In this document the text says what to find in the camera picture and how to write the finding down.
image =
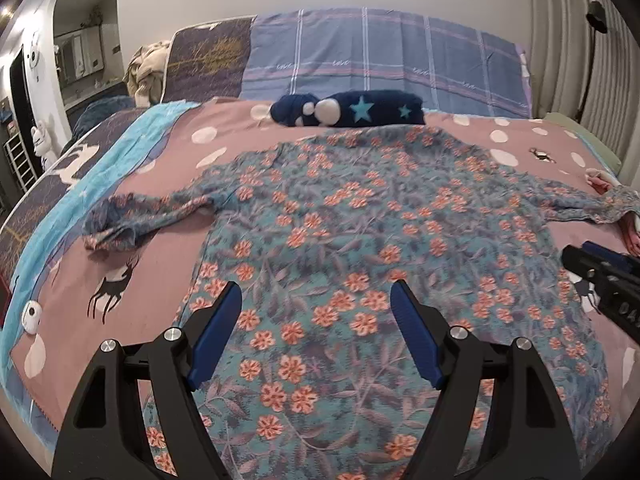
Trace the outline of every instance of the doorway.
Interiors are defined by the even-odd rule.
[[[36,125],[33,118],[33,109],[27,90],[27,74],[24,69],[24,47],[11,63],[9,69],[9,82],[11,84],[11,94],[14,100],[15,120],[20,129],[22,142],[27,150],[27,155],[31,160],[31,165],[37,176],[42,175],[42,164],[40,158],[33,151],[33,139],[31,138],[31,127]]]

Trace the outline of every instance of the metal screw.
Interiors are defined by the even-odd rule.
[[[100,345],[100,350],[103,352],[111,352],[116,348],[116,342],[113,339],[107,339]]]
[[[466,339],[466,337],[469,335],[469,332],[463,326],[452,326],[451,330],[449,330],[449,335],[453,339],[461,340],[461,339]]]
[[[167,341],[176,341],[176,340],[180,339],[181,335],[182,335],[182,330],[180,330],[179,328],[176,328],[176,327],[169,328],[169,329],[164,331],[164,338]]]
[[[516,339],[516,346],[520,350],[529,350],[533,345],[526,337],[519,337]]]

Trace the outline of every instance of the green cushion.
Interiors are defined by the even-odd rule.
[[[607,148],[598,137],[593,135],[584,126],[557,112],[549,112],[545,116],[545,121],[549,121],[553,124],[558,124],[559,126],[562,126],[563,128],[566,128],[567,130],[571,130],[572,132],[578,134],[582,138],[582,140],[585,140],[588,144],[591,145],[593,150],[604,161],[604,163],[609,166],[615,174],[618,174],[620,168],[622,167],[622,162],[620,161],[620,159],[616,156],[615,153]]]

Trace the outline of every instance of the floral shirt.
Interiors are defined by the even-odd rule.
[[[170,196],[97,205],[91,249],[130,250],[207,207],[216,217],[176,324],[227,280],[243,308],[212,380],[194,394],[235,478],[399,478],[438,393],[389,309],[404,279],[480,339],[530,338],[558,388],[583,460],[610,441],[602,348],[545,224],[615,222],[638,197],[593,196],[498,165],[424,126],[331,130],[214,166]],[[483,381],[461,468],[477,459],[493,383]],[[151,398],[157,464],[173,471]]]

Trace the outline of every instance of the stuffed toy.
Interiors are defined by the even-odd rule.
[[[422,99],[399,90],[352,90],[322,100],[313,94],[285,95],[271,105],[271,118],[285,126],[424,124]]]
[[[31,128],[31,137],[33,137],[33,152],[41,158],[42,169],[47,171],[58,160],[58,156],[53,151],[51,136],[42,121],[38,122],[37,128],[35,126]]]

